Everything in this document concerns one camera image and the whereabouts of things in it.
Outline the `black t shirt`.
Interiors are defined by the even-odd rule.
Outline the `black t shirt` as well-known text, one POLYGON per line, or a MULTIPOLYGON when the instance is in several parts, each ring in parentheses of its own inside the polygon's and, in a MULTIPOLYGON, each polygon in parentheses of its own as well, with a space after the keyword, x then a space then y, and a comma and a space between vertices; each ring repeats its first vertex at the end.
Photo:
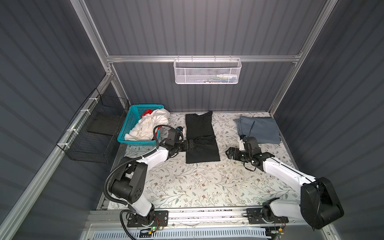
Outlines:
POLYGON ((186 115, 187 140, 193 141, 194 144, 193 150, 186 153, 187 164, 220 161, 212 116, 212 111, 202 115, 186 115))

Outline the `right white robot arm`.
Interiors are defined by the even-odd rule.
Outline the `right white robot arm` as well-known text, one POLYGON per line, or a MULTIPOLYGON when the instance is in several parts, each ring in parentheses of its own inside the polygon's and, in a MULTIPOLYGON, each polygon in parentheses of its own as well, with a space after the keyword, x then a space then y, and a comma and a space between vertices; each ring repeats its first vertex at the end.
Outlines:
POLYGON ((282 200, 273 197, 265 201, 256 216, 268 224, 284 220, 304 220, 312 229, 319 230, 342 218, 345 214, 333 184, 327 178, 316 178, 300 172, 269 152, 262 152, 257 139, 242 136, 238 148, 226 151, 230 160, 251 164, 253 169, 275 176, 299 194, 298 201, 282 200))

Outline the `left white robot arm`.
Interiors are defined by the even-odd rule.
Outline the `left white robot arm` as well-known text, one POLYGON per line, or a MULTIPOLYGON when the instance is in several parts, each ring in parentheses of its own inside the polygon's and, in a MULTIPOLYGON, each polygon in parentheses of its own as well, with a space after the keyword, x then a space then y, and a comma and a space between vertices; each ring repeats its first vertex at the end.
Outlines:
POLYGON ((159 141, 150 152, 136 157, 123 157, 104 183, 104 195, 113 202, 128 207, 139 224, 149 226, 155 218, 155 207, 144 196, 147 172, 180 152, 192 151, 197 141, 185 140, 181 128, 170 127, 167 138, 159 141))

